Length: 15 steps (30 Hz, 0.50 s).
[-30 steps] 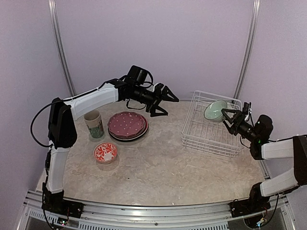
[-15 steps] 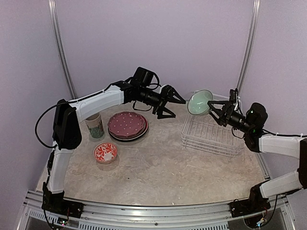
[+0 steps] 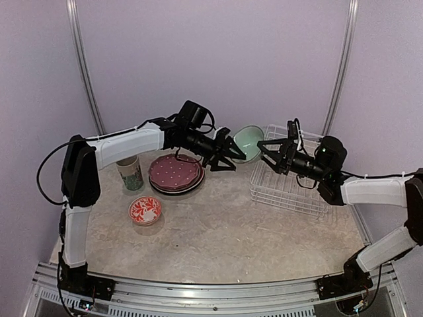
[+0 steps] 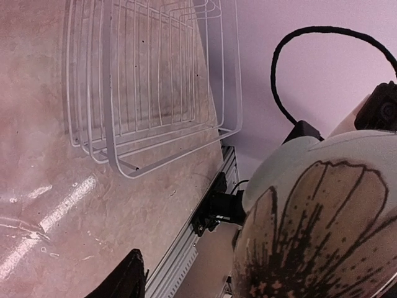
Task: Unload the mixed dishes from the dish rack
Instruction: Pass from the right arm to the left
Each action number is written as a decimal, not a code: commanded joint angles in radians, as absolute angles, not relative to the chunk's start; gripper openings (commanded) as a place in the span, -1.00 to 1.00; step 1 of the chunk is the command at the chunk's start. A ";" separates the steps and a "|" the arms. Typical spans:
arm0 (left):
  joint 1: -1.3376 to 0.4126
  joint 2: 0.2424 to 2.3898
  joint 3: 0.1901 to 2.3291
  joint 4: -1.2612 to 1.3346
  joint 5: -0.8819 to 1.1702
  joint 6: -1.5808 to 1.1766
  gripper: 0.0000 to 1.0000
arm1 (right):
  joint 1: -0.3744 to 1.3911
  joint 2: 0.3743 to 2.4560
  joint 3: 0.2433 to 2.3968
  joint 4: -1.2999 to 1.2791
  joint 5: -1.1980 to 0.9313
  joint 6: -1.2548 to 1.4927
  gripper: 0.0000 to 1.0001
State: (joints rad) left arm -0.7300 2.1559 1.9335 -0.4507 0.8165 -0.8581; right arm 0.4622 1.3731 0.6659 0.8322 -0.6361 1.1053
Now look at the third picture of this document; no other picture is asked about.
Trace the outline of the light green bowl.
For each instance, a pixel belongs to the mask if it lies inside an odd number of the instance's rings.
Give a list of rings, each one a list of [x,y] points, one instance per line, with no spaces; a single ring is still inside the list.
[[[257,143],[264,140],[264,132],[262,128],[257,125],[248,125],[236,132],[233,136],[233,140],[238,148],[245,154],[246,159],[232,159],[232,161],[237,164],[251,163],[261,154]]]

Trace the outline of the light blue flower plate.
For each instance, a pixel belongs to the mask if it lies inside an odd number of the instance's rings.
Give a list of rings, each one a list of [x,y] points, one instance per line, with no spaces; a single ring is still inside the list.
[[[193,188],[194,186],[198,185],[201,183],[201,181],[203,180],[204,175],[202,174],[201,176],[198,176],[195,180],[193,180],[191,183],[189,183],[188,185],[183,185],[183,186],[173,186],[173,187],[164,187],[164,186],[160,186],[157,185],[155,182],[153,182],[151,180],[150,177],[148,177],[149,183],[157,190],[162,191],[162,192],[181,192],[184,190],[188,190],[190,188]]]

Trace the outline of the red polka dot plate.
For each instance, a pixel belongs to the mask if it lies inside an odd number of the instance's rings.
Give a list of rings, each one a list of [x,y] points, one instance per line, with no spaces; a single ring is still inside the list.
[[[149,167],[149,179],[159,188],[179,190],[200,177],[199,162],[185,154],[167,154],[156,158]]]

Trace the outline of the black striped rim plate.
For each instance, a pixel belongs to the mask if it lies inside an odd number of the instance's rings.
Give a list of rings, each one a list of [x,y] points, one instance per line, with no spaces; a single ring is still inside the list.
[[[200,169],[200,176],[201,175],[204,175],[204,178],[205,178],[205,172],[204,172],[204,169],[203,168],[201,168]],[[188,194],[188,193],[190,193],[190,192],[193,192],[196,188],[198,188],[201,184],[202,184],[202,182],[204,181],[204,178],[203,178],[203,180],[201,181],[201,183],[200,184],[198,184],[198,185],[196,185],[196,186],[194,186],[193,188],[190,188],[190,189],[188,189],[188,190],[184,190],[184,191],[181,191],[181,192],[173,192],[173,193],[171,193],[171,192],[162,192],[162,191],[159,191],[159,190],[157,190],[157,189],[155,189],[151,184],[150,184],[150,186],[156,191],[156,192],[158,192],[158,193],[160,193],[160,194],[163,194],[163,195],[167,195],[167,196],[179,196],[179,195],[184,195],[184,194]]]

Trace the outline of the red white small bowl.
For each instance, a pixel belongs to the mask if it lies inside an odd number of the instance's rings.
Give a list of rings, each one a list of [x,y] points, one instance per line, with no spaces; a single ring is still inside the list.
[[[128,215],[135,225],[149,226],[161,217],[162,204],[152,196],[135,199],[128,208]]]

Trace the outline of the teal floral cup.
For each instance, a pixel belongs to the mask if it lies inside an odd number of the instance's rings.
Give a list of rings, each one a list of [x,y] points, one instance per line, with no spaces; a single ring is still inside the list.
[[[116,163],[118,172],[124,183],[124,187],[129,191],[137,191],[144,184],[139,157],[132,156],[119,160]]]

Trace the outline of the red teal floral plate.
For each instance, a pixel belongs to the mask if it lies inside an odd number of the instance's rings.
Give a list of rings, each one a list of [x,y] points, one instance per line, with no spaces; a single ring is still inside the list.
[[[196,164],[158,165],[149,171],[149,180],[159,190],[180,192],[196,185],[203,177]]]

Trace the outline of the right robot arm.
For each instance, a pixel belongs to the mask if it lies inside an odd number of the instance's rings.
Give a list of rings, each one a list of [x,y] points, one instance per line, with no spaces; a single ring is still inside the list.
[[[339,297],[365,289],[373,282],[371,271],[403,257],[422,245],[422,170],[387,176],[356,176],[342,171],[347,150],[342,142],[325,136],[314,156],[298,149],[300,136],[259,141],[262,160],[276,173],[293,172],[317,183],[317,191],[330,205],[394,205],[407,210],[404,225],[351,256],[338,275],[317,279],[320,299]]]

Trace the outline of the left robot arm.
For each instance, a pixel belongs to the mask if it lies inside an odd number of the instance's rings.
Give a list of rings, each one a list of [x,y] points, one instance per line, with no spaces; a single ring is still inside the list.
[[[100,197],[98,173],[103,168],[151,151],[183,148],[202,158],[212,172],[234,171],[231,159],[246,156],[226,127],[208,137],[201,128],[211,112],[187,100],[179,113],[158,117],[126,130],[96,137],[73,136],[57,147],[66,154],[61,168],[62,201],[48,202],[62,208],[59,221],[58,289],[83,296],[110,299],[115,282],[88,273],[86,239],[89,215]]]

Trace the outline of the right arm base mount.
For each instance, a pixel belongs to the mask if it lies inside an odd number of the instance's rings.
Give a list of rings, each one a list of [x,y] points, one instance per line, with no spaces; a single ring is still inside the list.
[[[373,287],[369,272],[364,272],[358,264],[345,264],[344,272],[325,275],[315,281],[320,300],[341,297]]]

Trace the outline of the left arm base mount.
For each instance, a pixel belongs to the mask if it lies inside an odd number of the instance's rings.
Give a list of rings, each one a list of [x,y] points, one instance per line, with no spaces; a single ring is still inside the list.
[[[110,301],[116,282],[113,279],[88,274],[88,263],[70,267],[59,263],[58,288],[73,294]]]

